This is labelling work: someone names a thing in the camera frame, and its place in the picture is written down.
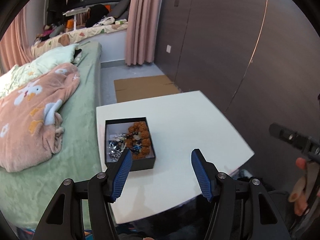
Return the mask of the person's right hand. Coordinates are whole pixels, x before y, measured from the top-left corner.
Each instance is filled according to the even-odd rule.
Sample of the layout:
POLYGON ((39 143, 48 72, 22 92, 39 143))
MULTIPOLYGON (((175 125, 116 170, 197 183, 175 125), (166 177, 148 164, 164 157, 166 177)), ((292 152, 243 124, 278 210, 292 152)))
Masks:
POLYGON ((316 197, 319 198, 319 186, 316 186, 316 180, 319 175, 319 165, 317 163, 307 162, 299 157, 296 159, 296 166, 306 172, 294 185, 292 192, 288 197, 289 203, 294 205, 294 213, 302 216, 307 213, 308 199, 311 196, 313 187, 317 189, 316 197))

